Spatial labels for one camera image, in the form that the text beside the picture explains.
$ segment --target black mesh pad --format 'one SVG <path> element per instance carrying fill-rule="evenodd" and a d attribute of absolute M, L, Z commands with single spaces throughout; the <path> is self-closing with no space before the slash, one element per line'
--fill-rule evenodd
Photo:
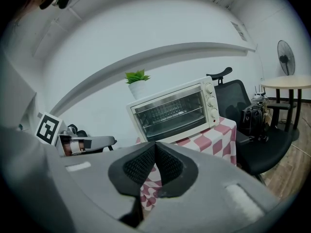
<path fill-rule="evenodd" d="M 179 177 L 184 168 L 184 165 L 179 159 L 161 148 L 157 148 L 155 163 L 160 171 L 162 185 L 166 185 Z"/>
<path fill-rule="evenodd" d="M 124 173 L 135 183 L 142 186 L 155 164 L 155 146 L 153 145 L 136 158 L 126 162 Z"/>
<path fill-rule="evenodd" d="M 159 198 L 178 197 L 195 182 L 198 167 L 192 159 L 161 143 L 142 144 L 142 147 L 112 163 L 108 176 L 117 191 L 139 198 L 140 188 L 156 163 L 162 188 Z"/>

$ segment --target black bag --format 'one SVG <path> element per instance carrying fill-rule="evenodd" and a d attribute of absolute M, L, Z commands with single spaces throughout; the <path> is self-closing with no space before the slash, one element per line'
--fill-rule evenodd
<path fill-rule="evenodd" d="M 247 136 L 253 136 L 266 142 L 264 103 L 257 102 L 242 110 L 239 131 Z"/>

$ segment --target chair armrest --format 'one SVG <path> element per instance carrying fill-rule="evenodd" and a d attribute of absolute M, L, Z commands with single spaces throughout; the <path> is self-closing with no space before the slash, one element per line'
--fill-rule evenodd
<path fill-rule="evenodd" d="M 236 142 L 237 146 L 243 146 L 243 145 L 249 143 L 250 141 L 251 141 L 251 139 L 248 136 L 242 134 L 240 131 L 237 131 L 237 135 L 235 138 L 235 142 Z"/>
<path fill-rule="evenodd" d="M 272 116 L 270 126 L 275 127 L 277 125 L 280 110 L 289 110 L 291 108 L 291 105 L 287 103 L 273 103 L 273 104 L 268 104 L 267 108 L 273 109 L 273 116 Z"/>
<path fill-rule="evenodd" d="M 291 105 L 287 103 L 273 103 L 273 104 L 268 104 L 267 108 L 277 109 L 277 110 L 289 110 L 291 108 Z"/>

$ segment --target chair backrest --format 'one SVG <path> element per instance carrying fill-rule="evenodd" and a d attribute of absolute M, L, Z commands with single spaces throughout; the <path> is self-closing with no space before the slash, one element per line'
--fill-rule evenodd
<path fill-rule="evenodd" d="M 242 110 L 251 105 L 241 80 L 215 86 L 219 115 L 237 123 L 239 127 Z"/>

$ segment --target oven door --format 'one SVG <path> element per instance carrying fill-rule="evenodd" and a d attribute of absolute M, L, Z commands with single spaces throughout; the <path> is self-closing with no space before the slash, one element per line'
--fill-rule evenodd
<path fill-rule="evenodd" d="M 132 108 L 145 140 L 159 141 L 206 124 L 203 96 L 201 86 L 194 85 Z"/>

